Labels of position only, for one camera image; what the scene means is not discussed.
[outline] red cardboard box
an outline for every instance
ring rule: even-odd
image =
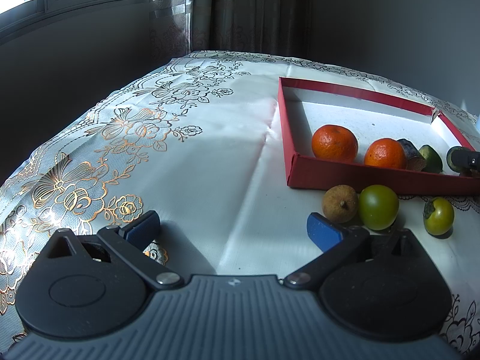
[[[441,111],[427,104],[345,85],[280,78],[278,106],[290,187],[328,190],[347,184],[360,192],[369,185],[382,184],[400,195],[480,193],[480,179],[459,176],[446,164],[450,147],[473,147]],[[355,134],[358,156],[354,163],[314,157],[311,137],[325,124],[341,125]],[[405,138],[418,149],[431,145],[442,157],[444,173],[363,165],[366,149],[379,138]]]

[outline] table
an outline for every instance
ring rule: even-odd
[[[25,335],[15,292],[60,227],[93,234],[156,210],[163,235],[145,253],[185,277],[282,278],[320,255],[305,223],[308,214],[321,212],[324,192],[286,186],[276,100],[280,76],[432,104],[480,149],[474,116],[379,76],[244,52],[193,52],[174,59],[87,111],[0,188],[0,352]],[[428,197],[400,198],[399,220],[452,290],[442,336],[466,353],[480,338],[480,200],[448,197],[455,206],[454,232],[436,239],[423,229]],[[126,289],[126,302],[128,291],[134,288]]]

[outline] curtain fold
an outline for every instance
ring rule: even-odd
[[[150,50],[153,62],[191,52],[193,0],[149,0]]]
[[[193,50],[307,58],[311,0],[194,0]]]

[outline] wall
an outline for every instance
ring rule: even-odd
[[[0,184],[40,144],[151,70],[146,1],[99,6],[0,46]]]
[[[314,0],[311,59],[480,113],[480,0]]]

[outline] tangerine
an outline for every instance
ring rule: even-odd
[[[370,145],[363,163],[372,167],[405,169],[407,157],[400,142],[391,138],[382,138]]]
[[[311,138],[311,150],[317,158],[352,162],[359,151],[355,135],[345,127],[326,124]]]

